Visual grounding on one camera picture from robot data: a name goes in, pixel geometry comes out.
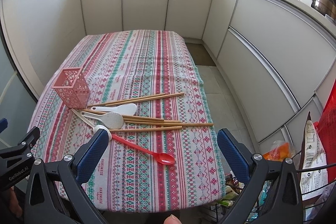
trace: pink plastic basket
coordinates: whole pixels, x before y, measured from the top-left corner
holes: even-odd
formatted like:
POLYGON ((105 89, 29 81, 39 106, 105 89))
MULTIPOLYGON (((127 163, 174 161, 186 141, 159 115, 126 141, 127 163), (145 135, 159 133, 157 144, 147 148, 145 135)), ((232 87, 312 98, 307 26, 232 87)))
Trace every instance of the pink plastic basket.
POLYGON ((51 87, 68 108, 86 108, 90 89, 82 70, 83 67, 62 69, 51 87))

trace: red spoon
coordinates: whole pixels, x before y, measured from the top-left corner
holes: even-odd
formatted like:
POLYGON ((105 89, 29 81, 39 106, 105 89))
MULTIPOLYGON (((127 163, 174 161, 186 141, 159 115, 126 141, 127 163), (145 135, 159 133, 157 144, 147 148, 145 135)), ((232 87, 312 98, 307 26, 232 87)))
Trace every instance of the red spoon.
POLYGON ((161 164, 167 164, 168 165, 168 164, 174 164, 175 163, 174 157, 167 154, 167 153, 156 153, 156 152, 150 151, 148 149, 145 149, 141 146, 138 146, 138 145, 136 145, 136 144, 134 144, 130 141, 127 141, 124 138, 121 138, 116 134, 111 133, 111 135, 112 135, 112 139, 115 139, 116 141, 118 141, 120 143, 123 143, 125 145, 128 145, 130 147, 133 147, 133 148, 138 149, 142 152, 145 152, 145 153, 148 153, 148 154, 152 155, 153 158, 161 164))

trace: wooden chopstick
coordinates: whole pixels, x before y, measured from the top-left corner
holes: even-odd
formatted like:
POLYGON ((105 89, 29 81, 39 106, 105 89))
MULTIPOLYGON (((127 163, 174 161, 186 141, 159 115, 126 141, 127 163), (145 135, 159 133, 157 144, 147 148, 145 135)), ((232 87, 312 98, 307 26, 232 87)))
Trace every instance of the wooden chopstick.
POLYGON ((146 96, 141 96, 141 97, 136 97, 136 98, 128 98, 128 99, 122 99, 122 100, 116 100, 113 102, 106 102, 106 103, 101 103, 101 104, 95 104, 95 105, 88 105, 87 107, 92 107, 92 106, 105 106, 108 104, 115 104, 115 103, 122 103, 122 102, 130 102, 133 100, 138 100, 138 99, 145 99, 145 98, 151 98, 151 97, 156 97, 160 95, 165 95, 165 93, 158 93, 158 94, 152 94, 152 95, 146 95, 146 96))
POLYGON ((106 106, 119 106, 119 105, 128 104, 128 103, 140 103, 140 102, 145 102, 145 101, 159 100, 159 99, 176 97, 176 96, 181 96, 181 95, 184 95, 184 92, 166 94, 166 95, 155 96, 155 97, 148 97, 144 99, 136 99, 136 100, 125 101, 125 102, 120 102, 120 103, 111 102, 111 103, 106 104, 106 106))
POLYGON ((131 128, 131 129, 110 129, 110 132, 151 132, 151 131, 166 131, 166 130, 179 130, 182 126, 178 127, 151 127, 151 128, 131 128))
POLYGON ((89 113, 93 113, 93 114, 99 114, 99 115, 103 115, 103 114, 107 113, 107 112, 92 110, 92 109, 80 109, 79 111, 85 111, 85 112, 89 112, 89 113))
POLYGON ((142 117, 142 116, 132 116, 132 115, 123 115, 124 119, 125 118, 129 118, 129 119, 139 119, 139 120, 147 120, 147 121, 161 121, 163 122, 164 119, 160 119, 160 118, 153 118, 153 117, 142 117))
POLYGON ((210 127, 213 123, 173 123, 173 122, 137 122, 137 121, 125 121, 126 123, 134 124, 147 124, 149 126, 182 126, 182 127, 210 127))
MULTIPOLYGON (((106 114, 107 112, 92 110, 92 109, 80 109, 79 111, 85 111, 89 113, 94 113, 98 115, 106 114)), ((160 118, 153 118, 153 117, 142 117, 142 116, 132 116, 132 115, 122 115, 124 120, 133 121, 133 122, 170 122, 170 123, 180 123, 181 121, 176 120, 164 120, 160 118)))

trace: white rice paddle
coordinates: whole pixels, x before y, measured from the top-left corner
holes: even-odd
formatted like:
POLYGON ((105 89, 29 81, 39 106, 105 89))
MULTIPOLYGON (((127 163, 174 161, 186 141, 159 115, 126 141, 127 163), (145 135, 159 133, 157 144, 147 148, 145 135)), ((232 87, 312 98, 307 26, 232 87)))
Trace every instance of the white rice paddle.
POLYGON ((105 111, 105 112, 117 112, 122 115, 130 115, 133 116, 137 112, 137 105, 130 103, 124 104, 121 106, 93 106, 91 107, 92 110, 97 111, 105 111))
POLYGON ((80 118, 83 122, 85 122, 88 126, 92 127, 93 129, 93 133, 96 133, 98 131, 98 129, 104 129, 107 131, 107 133, 109 134, 109 141, 112 140, 112 134, 111 132, 108 130, 108 128, 106 128, 105 126, 102 126, 101 124, 97 124, 96 126, 90 122, 87 118, 85 118, 82 114, 78 113, 76 110, 74 110, 73 108, 71 109, 73 113, 75 113, 77 115, 78 118, 80 118))
POLYGON ((86 118, 101 121, 109 129, 121 129, 124 125, 124 118, 117 112, 107 112, 106 114, 98 115, 81 111, 81 114, 86 118))

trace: snack bag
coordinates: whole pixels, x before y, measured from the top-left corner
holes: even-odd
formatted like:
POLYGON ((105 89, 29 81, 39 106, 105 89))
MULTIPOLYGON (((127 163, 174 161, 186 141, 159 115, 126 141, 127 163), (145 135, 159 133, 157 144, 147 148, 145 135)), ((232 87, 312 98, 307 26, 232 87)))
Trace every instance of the snack bag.
POLYGON ((288 142, 274 141, 271 145, 271 150, 263 154, 263 157, 266 160, 283 161, 285 158, 291 158, 294 155, 294 149, 288 142))

